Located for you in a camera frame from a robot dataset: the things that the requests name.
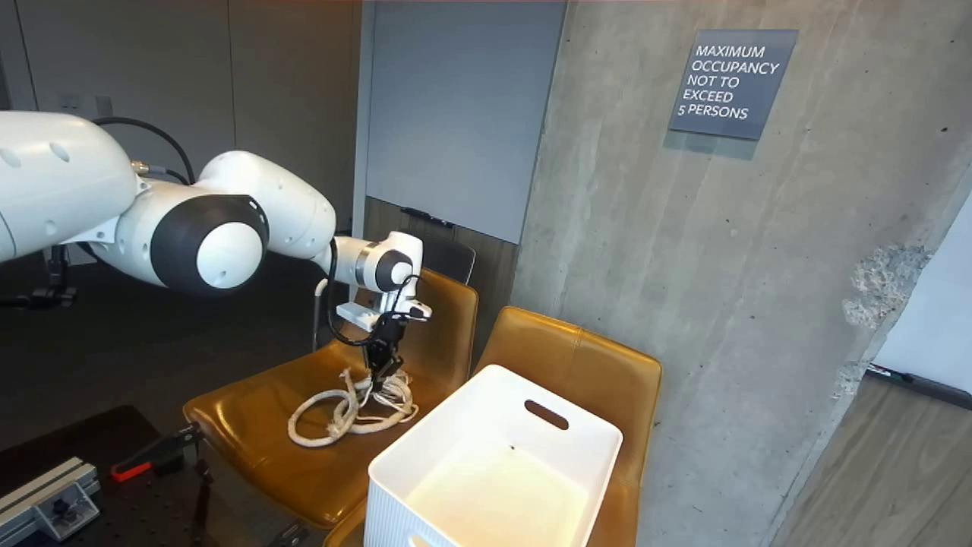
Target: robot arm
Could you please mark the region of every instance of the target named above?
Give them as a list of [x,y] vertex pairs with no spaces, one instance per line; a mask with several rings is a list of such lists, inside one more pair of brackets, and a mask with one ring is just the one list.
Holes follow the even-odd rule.
[[200,296],[249,280],[266,250],[311,260],[382,294],[338,313],[370,332],[386,311],[426,318],[415,300],[419,239],[334,237],[334,210],[302,179],[248,152],[226,152],[193,186],[137,175],[103,129],[74,116],[0,112],[0,263],[66,242],[125,274]]

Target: maximum occupancy sign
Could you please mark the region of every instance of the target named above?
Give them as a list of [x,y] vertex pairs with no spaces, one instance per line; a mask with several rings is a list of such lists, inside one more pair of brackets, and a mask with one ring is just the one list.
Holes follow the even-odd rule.
[[759,139],[796,30],[700,30],[669,129]]

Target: chair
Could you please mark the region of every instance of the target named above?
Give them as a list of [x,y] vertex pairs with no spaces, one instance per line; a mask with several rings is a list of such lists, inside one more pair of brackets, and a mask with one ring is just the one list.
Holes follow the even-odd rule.
[[[589,547],[635,545],[638,505],[661,385],[654,358],[563,321],[504,308],[476,372],[496,363],[607,421],[624,434]],[[325,547],[363,545],[365,503],[328,535]]]
[[476,251],[472,247],[432,234],[423,234],[411,230],[402,231],[422,240],[423,267],[455,279],[464,285],[469,284],[472,265],[476,261]]
[[[425,414],[466,380],[478,296],[429,270],[422,270],[417,293],[432,307],[433,318],[408,325],[399,353],[404,370],[414,379],[415,403]],[[345,334],[364,335],[349,325]],[[418,421],[368,435],[347,435],[321,449],[292,442],[287,420],[293,411],[315,393],[344,388],[338,375],[346,368],[355,379],[365,375],[362,350],[333,341],[310,355],[196,397],[186,403],[183,414],[199,422],[209,444],[247,481],[300,518],[331,529],[365,499],[371,460]],[[298,431],[308,437],[326,436],[333,403],[309,409]]]

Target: table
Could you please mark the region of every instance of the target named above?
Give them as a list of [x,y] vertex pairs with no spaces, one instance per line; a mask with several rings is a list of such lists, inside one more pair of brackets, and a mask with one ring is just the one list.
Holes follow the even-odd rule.
[[[112,464],[158,437],[158,431],[134,407],[117,407],[0,452],[0,492],[11,492],[76,456],[98,470],[101,491],[91,499],[101,515],[63,544],[259,546],[214,493],[209,496],[205,530],[194,529],[199,478],[191,469],[190,458],[183,470],[163,477],[149,472],[117,484],[107,476]],[[54,545],[58,543],[40,532],[20,543],[22,547]]]

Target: rope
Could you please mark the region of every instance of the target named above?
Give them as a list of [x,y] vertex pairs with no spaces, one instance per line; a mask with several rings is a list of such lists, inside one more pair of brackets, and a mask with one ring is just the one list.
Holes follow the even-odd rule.
[[[365,435],[377,431],[384,431],[396,423],[405,423],[415,417],[419,407],[412,402],[412,390],[408,387],[411,379],[404,371],[399,370],[385,379],[381,389],[372,392],[371,374],[356,383],[351,381],[350,369],[344,369],[340,375],[344,379],[347,389],[329,389],[307,399],[297,407],[294,414],[287,420],[287,433],[291,440],[302,447],[318,448],[332,445],[347,433]],[[307,409],[320,401],[338,397],[341,402],[334,407],[334,414],[328,424],[328,436],[320,439],[308,439],[297,433],[297,420]],[[373,399],[379,405],[395,410],[386,418],[379,416],[359,416],[358,412]],[[374,421],[375,423],[358,423],[358,421]]]

